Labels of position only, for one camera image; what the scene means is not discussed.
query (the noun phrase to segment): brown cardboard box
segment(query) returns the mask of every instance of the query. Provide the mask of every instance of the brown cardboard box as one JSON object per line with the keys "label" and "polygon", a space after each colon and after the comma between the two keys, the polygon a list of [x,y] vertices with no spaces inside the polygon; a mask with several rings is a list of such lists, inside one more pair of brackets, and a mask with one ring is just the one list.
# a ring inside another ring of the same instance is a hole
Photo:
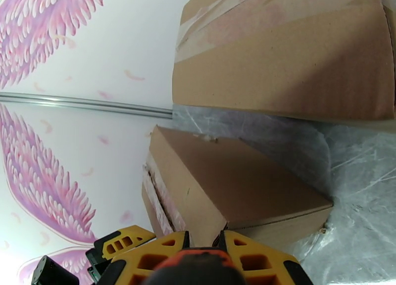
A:
{"label": "brown cardboard box", "polygon": [[326,222],[332,203],[235,139],[156,127],[143,199],[158,236],[189,230],[211,246],[224,228],[282,247]]}
{"label": "brown cardboard box", "polygon": [[393,3],[191,0],[173,100],[396,130]]}

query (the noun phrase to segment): yellow plastic part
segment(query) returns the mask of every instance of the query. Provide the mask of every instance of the yellow plastic part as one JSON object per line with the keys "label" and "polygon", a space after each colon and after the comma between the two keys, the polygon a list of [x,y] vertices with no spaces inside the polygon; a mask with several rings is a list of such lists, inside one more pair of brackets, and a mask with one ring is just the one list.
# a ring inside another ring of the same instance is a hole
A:
{"label": "yellow plastic part", "polygon": [[138,226],[119,229],[121,235],[103,244],[103,258],[110,260],[155,238],[155,234]]}
{"label": "yellow plastic part", "polygon": [[177,254],[183,248],[185,232],[172,233],[153,242],[114,257],[112,262],[125,260],[126,265],[116,285],[139,285],[153,273],[162,261]]}
{"label": "yellow plastic part", "polygon": [[248,285],[295,285],[284,262],[297,259],[233,231],[224,231],[227,251]]}

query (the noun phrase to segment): wall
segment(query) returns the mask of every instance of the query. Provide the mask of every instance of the wall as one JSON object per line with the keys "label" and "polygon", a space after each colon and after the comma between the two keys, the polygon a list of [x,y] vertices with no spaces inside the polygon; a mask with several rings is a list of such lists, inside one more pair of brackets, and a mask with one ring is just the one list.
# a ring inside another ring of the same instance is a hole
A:
{"label": "wall", "polygon": [[151,229],[141,199],[142,164],[150,131],[170,123],[3,103],[2,282],[30,285],[37,258],[49,254],[89,285],[84,252],[95,238],[132,224]]}
{"label": "wall", "polygon": [[171,108],[187,1],[2,0],[0,85],[4,92]]}

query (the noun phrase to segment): painted wing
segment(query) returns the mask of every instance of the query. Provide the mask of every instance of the painted wing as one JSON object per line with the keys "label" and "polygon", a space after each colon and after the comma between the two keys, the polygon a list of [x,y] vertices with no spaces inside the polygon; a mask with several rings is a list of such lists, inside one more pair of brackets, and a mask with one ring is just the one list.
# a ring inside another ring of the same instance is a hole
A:
{"label": "painted wing", "polygon": [[0,88],[19,83],[86,25],[103,0],[2,0]]}
{"label": "painted wing", "polygon": [[[80,280],[80,285],[92,284],[92,279],[87,272],[90,264],[85,256],[87,248],[69,247],[60,251],[49,254],[48,256],[56,263],[67,269]],[[36,268],[40,258],[30,260],[20,267],[18,271],[18,279],[21,285],[30,285],[34,269]]]}
{"label": "painted wing", "polygon": [[70,183],[69,172],[45,148],[22,117],[0,105],[1,145],[8,187],[16,202],[31,216],[64,239],[91,244],[95,215],[85,192]]}

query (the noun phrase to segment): floor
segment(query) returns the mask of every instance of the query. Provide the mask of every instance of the floor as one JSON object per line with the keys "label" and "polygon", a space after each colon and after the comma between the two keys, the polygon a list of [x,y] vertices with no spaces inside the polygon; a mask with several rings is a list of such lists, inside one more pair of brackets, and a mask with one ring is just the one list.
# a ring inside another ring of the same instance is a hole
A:
{"label": "floor", "polygon": [[315,285],[396,284],[396,135],[175,106],[176,128],[240,138],[334,201],[325,234],[290,246]]}

